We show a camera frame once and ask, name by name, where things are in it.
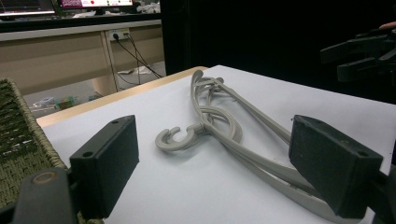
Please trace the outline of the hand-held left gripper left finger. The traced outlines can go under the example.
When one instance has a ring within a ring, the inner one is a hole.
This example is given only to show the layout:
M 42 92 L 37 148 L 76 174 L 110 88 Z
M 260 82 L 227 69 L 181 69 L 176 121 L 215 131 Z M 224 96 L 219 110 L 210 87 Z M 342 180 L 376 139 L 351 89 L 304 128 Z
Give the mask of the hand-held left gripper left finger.
M 138 163 L 134 115 L 110 121 L 76 151 L 70 164 L 81 187 L 82 215 L 109 217 Z

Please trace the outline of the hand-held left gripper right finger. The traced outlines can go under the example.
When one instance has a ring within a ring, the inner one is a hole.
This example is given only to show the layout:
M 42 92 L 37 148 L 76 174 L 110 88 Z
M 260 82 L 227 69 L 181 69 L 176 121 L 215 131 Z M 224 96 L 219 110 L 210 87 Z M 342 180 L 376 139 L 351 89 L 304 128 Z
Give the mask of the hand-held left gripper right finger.
M 337 216 L 365 215 L 369 182 L 383 160 L 380 154 L 324 121 L 296 115 L 289 157 Z

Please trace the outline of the grey plastic clothes hanger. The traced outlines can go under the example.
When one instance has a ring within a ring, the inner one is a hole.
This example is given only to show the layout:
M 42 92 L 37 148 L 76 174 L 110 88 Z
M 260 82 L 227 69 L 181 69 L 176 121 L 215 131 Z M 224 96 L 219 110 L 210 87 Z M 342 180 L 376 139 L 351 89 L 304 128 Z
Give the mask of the grey plastic clothes hanger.
M 280 184 L 275 180 L 265 178 L 264 176 L 258 174 L 257 172 L 253 171 L 253 173 L 261 177 L 271 187 L 277 189 L 282 194 L 284 194 L 285 196 L 292 199 L 303 208 L 307 209 L 308 211 L 312 212 L 313 214 L 319 217 L 323 217 L 337 224 L 358 224 L 360 221 L 358 217 L 348 218 L 348 217 L 341 217 L 335 214 L 334 211 L 330 208 L 330 205 L 327 202 L 325 202 L 325 200 L 322 198 L 322 196 L 318 194 L 318 191 L 314 189 L 313 186 L 312 186 L 313 189 L 308 189 L 308 190 L 299 189 L 295 187 L 287 187 L 285 184 Z
M 230 95 L 283 142 L 287 145 L 290 144 L 290 132 L 288 130 L 265 115 L 233 89 L 227 87 L 221 77 L 205 77 L 201 70 L 197 70 L 191 77 L 191 103 L 199 121 L 186 129 L 187 136 L 180 141 L 173 138 L 180 131 L 179 127 L 161 131 L 156 137 L 156 146 L 163 151 L 177 151 L 192 146 L 199 135 L 211 134 L 241 159 L 246 166 L 265 178 L 285 184 L 287 187 L 304 190 L 313 189 L 312 185 L 295 168 L 270 161 L 243 147 L 240 144 L 242 138 L 241 125 L 230 112 L 210 104 L 215 92 L 225 92 Z

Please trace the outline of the green woven basket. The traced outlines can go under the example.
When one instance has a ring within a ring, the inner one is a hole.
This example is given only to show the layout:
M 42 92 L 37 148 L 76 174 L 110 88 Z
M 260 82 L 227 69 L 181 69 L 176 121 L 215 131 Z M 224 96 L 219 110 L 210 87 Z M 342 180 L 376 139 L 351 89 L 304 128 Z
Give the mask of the green woven basket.
M 16 82 L 0 77 L 0 212 L 17 201 L 25 177 L 55 167 L 67 170 Z

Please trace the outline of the small clutter on floor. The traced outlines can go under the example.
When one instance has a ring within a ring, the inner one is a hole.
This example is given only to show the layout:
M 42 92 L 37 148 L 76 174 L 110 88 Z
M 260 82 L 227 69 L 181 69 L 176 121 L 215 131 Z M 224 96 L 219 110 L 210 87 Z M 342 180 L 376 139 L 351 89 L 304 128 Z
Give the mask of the small clutter on floor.
M 59 109 L 64 110 L 76 105 L 81 105 L 84 103 L 88 103 L 90 101 L 94 101 L 96 99 L 101 98 L 102 95 L 99 93 L 89 95 L 86 97 L 79 96 L 65 96 L 65 97 L 44 97 L 38 102 L 33 103 L 30 106 L 30 109 L 33 111 L 42 111 L 42 110 L 50 110 L 50 109 Z

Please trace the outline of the black curtain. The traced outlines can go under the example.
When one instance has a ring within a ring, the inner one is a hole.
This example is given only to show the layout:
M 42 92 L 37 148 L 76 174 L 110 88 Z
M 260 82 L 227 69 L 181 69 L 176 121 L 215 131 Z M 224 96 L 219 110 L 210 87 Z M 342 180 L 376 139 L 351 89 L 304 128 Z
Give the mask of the black curtain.
M 160 0 L 169 74 L 226 65 L 396 105 L 390 76 L 340 82 L 322 49 L 396 19 L 396 0 Z

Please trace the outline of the white paper on floor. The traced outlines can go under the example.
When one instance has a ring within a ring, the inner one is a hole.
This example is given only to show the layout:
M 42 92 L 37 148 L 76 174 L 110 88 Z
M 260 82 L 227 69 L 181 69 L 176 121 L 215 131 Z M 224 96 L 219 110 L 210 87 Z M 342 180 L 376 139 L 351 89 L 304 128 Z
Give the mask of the white paper on floor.
M 146 66 L 139 66 L 129 70 L 123 70 L 118 72 L 119 75 L 148 75 L 153 74 L 153 70 Z

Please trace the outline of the beige office desk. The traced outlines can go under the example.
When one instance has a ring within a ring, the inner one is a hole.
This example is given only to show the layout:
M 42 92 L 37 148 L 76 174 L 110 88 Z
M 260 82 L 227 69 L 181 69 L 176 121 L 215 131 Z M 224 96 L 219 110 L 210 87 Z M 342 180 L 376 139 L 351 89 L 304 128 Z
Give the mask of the beige office desk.
M 0 33 L 0 77 L 13 79 L 24 94 L 85 80 L 102 95 L 115 93 L 117 72 L 134 66 L 122 50 L 133 44 L 111 40 L 117 31 L 134 40 L 146 62 L 164 59 L 159 20 L 18 31 Z

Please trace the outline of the white power outlet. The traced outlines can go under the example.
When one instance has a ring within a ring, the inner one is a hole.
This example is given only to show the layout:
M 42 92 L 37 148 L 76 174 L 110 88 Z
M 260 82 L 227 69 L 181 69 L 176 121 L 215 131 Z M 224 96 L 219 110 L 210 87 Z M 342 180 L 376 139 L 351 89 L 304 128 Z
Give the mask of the white power outlet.
M 128 28 L 124 29 L 114 29 L 108 31 L 108 36 L 111 41 L 127 39 L 130 34 Z

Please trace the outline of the computer monitor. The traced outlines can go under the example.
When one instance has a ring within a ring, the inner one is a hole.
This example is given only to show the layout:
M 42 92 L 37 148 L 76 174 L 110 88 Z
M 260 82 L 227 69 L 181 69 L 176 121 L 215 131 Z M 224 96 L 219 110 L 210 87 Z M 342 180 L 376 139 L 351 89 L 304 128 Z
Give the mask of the computer monitor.
M 134 0 L 57 0 L 61 9 L 85 9 L 104 13 L 106 9 L 132 7 Z
M 51 0 L 0 0 L 0 17 L 45 15 L 54 12 Z

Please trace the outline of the crumpled white paper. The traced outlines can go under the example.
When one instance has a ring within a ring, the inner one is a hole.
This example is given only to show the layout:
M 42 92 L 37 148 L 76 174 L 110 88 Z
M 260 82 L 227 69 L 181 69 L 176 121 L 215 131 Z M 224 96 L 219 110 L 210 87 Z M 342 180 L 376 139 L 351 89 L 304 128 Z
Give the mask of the crumpled white paper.
M 136 11 L 143 14 L 157 14 L 161 12 L 161 6 L 159 3 L 140 2 L 139 6 L 136 8 Z

